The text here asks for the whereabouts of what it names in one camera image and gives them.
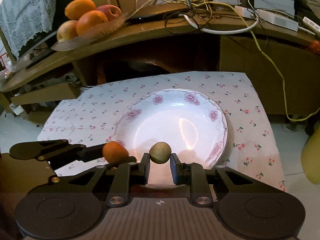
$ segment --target orange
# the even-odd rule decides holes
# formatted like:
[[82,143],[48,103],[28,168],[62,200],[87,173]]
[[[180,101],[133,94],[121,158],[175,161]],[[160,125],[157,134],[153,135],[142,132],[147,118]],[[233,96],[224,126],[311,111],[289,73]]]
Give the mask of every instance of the orange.
[[128,157],[129,153],[122,145],[112,141],[104,145],[102,155],[108,163],[114,163]]
[[78,35],[81,35],[91,27],[100,23],[105,23],[107,21],[108,21],[108,18],[105,16],[103,12],[96,11],[96,10],[87,12],[84,15],[82,15],[77,22],[77,26],[76,26],[77,33]]
[[73,0],[64,9],[64,14],[70,20],[79,20],[86,12],[96,9],[96,5],[91,0]]

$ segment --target yellow cable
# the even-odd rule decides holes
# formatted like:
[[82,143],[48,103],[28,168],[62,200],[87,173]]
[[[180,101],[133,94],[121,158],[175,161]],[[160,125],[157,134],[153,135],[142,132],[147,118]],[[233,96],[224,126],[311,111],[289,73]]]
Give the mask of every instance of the yellow cable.
[[[245,25],[246,25],[247,27],[249,27],[249,25],[248,25],[247,22],[243,19],[243,17],[242,17],[241,15],[239,15],[239,14],[237,13],[237,11],[236,11],[231,5],[226,4],[226,3],[220,3],[220,2],[206,2],[206,3],[213,3],[213,4],[217,4],[217,5],[224,5],[224,6],[230,7],[230,8],[241,18],[241,20],[245,23]],[[275,67],[275,69],[276,69],[277,72],[279,73],[280,77],[282,78],[282,87],[283,87],[283,95],[284,95],[284,108],[285,108],[285,113],[286,113],[286,115],[287,115],[287,118],[288,118],[290,121],[293,121],[293,122],[301,122],[301,121],[307,120],[310,116],[313,116],[313,115],[315,115],[316,113],[318,113],[318,112],[320,111],[320,107],[318,108],[317,111],[315,111],[314,113],[309,114],[306,118],[302,118],[302,119],[292,119],[292,118],[289,117],[289,115],[288,115],[288,109],[287,109],[287,98],[286,98],[286,95],[285,95],[285,82],[284,82],[284,77],[283,77],[282,73],[280,72],[280,70],[277,68],[276,64],[273,62],[273,60],[272,60],[267,54],[265,54],[265,53],[262,51],[262,49],[260,48],[260,45],[259,45],[259,43],[258,43],[258,41],[257,41],[257,38],[256,38],[256,36],[254,35],[254,33],[253,33],[252,31],[250,31],[250,33],[251,33],[251,35],[252,35],[252,37],[253,37],[253,39],[254,39],[254,42],[255,42],[256,45],[257,45],[258,50],[261,52],[261,54],[262,54],[263,56],[265,56],[265,58],[266,58],[268,61],[271,62],[271,64]]]
[[[139,9],[137,9],[131,16],[133,16],[133,15],[134,15],[135,13],[137,13],[142,7],[144,7],[145,5],[147,5],[147,4],[148,4],[149,2],[151,2],[151,1],[165,1],[165,2],[167,2],[167,3],[179,2],[179,3],[183,3],[183,4],[187,5],[187,3],[186,3],[185,0],[172,0],[172,1],[167,1],[167,0],[149,0],[149,1],[147,1],[146,3],[144,3]],[[192,3],[192,5],[193,5],[194,7],[201,7],[201,6],[206,5],[206,4],[216,4],[216,5],[227,6],[227,7],[231,8],[231,9],[240,17],[240,19],[244,22],[244,24],[245,24],[247,27],[249,27],[249,25],[248,25],[247,22],[244,20],[244,18],[243,18],[241,15],[239,15],[238,12],[237,12],[231,5],[229,5],[229,4],[227,4],[227,3],[221,3],[221,2],[207,2],[207,1],[205,1],[205,0],[203,0],[203,1],[204,1],[204,2],[203,2],[203,3],[200,3],[200,4],[194,4],[194,3]],[[288,109],[287,109],[287,98],[286,98],[286,94],[285,94],[285,81],[284,81],[284,77],[283,77],[282,73],[280,72],[280,70],[277,68],[276,64],[273,62],[273,60],[272,60],[267,54],[265,54],[265,53],[262,51],[262,49],[260,48],[260,45],[259,45],[259,43],[258,43],[258,41],[257,41],[257,38],[256,38],[256,36],[254,35],[253,31],[250,31],[250,33],[251,33],[251,35],[252,35],[252,37],[253,37],[253,39],[254,39],[254,42],[255,42],[256,45],[257,45],[258,50],[261,52],[261,54],[262,54],[268,61],[271,62],[271,64],[275,67],[275,69],[276,69],[277,72],[279,73],[280,77],[282,78],[282,87],[283,87],[283,95],[284,95],[284,108],[285,108],[285,113],[286,113],[287,118],[288,118],[290,121],[293,121],[293,122],[301,122],[301,121],[307,120],[310,116],[313,116],[313,115],[315,115],[316,113],[318,113],[318,112],[320,111],[320,107],[318,108],[317,111],[315,111],[314,113],[309,114],[306,118],[302,118],[302,119],[292,119],[292,118],[289,117],[289,115],[288,115]]]

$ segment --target yellow object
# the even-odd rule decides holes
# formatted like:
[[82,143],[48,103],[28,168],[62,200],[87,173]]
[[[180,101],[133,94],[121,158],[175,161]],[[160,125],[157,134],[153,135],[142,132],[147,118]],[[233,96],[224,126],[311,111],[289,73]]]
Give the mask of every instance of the yellow object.
[[304,146],[301,164],[307,179],[313,184],[320,184],[320,126]]
[[96,9],[96,5],[91,0],[73,0],[70,2],[65,10],[64,14],[70,20],[79,20],[82,15],[86,12],[92,11]]
[[58,42],[71,40],[78,36],[76,31],[77,22],[76,20],[70,20],[61,24],[57,31]]
[[[216,5],[223,5],[223,6],[227,6],[227,7],[231,8],[231,9],[240,17],[240,19],[244,22],[244,24],[245,24],[247,27],[249,27],[249,25],[248,25],[247,22],[243,19],[243,17],[242,17],[241,15],[239,15],[239,14],[237,13],[237,11],[236,11],[231,5],[229,5],[229,4],[220,3],[220,2],[203,2],[203,3],[198,4],[198,5],[196,5],[196,6],[199,7],[199,6],[208,4],[208,3],[216,4]],[[256,36],[254,35],[254,33],[253,33],[252,31],[250,31],[250,33],[251,33],[251,35],[252,35],[252,37],[253,37],[253,39],[254,39],[254,42],[255,42],[256,45],[257,45],[258,50],[261,52],[261,54],[262,54],[268,61],[271,62],[271,64],[275,67],[275,69],[277,70],[278,74],[279,74],[280,77],[282,78],[282,87],[283,87],[283,95],[284,95],[284,108],[285,108],[285,113],[286,113],[286,115],[287,115],[287,118],[288,118],[290,121],[301,122],[301,121],[307,120],[310,116],[318,113],[319,110],[320,110],[320,107],[317,109],[317,111],[315,111],[314,113],[309,114],[306,118],[302,118],[302,119],[292,119],[292,118],[289,117],[289,115],[288,115],[288,109],[287,109],[287,98],[286,98],[286,95],[285,95],[285,81],[284,81],[284,77],[283,77],[282,73],[280,72],[280,70],[277,68],[276,64],[273,62],[273,60],[272,60],[267,54],[265,54],[265,53],[262,51],[262,49],[260,48],[260,45],[259,45],[259,43],[258,43],[258,41],[257,41],[257,38],[256,38]]]
[[156,164],[164,164],[170,159],[171,148],[165,142],[158,142],[150,148],[150,160]]

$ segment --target apple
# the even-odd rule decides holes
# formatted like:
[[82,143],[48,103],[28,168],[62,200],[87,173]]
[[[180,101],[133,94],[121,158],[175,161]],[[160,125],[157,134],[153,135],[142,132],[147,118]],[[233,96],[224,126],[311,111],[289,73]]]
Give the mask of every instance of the apple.
[[67,41],[78,36],[76,32],[76,24],[78,21],[70,20],[61,24],[57,31],[58,42]]
[[117,19],[122,14],[120,8],[112,4],[101,5],[97,8],[97,10],[103,12],[108,18],[109,22]]

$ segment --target red object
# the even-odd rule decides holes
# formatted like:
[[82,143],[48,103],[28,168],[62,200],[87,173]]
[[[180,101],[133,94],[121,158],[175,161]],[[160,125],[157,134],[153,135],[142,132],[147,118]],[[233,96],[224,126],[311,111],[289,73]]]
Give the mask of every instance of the red object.
[[314,54],[320,55],[320,41],[315,40],[311,45],[308,47],[308,50]]
[[108,18],[109,22],[117,19],[122,15],[122,11],[117,6],[111,4],[101,5],[97,8],[97,10],[103,12]]
[[6,55],[8,57],[8,54],[5,52],[4,54],[0,55],[0,60],[2,60],[2,65],[4,68],[7,68],[4,61],[3,61],[3,56]]

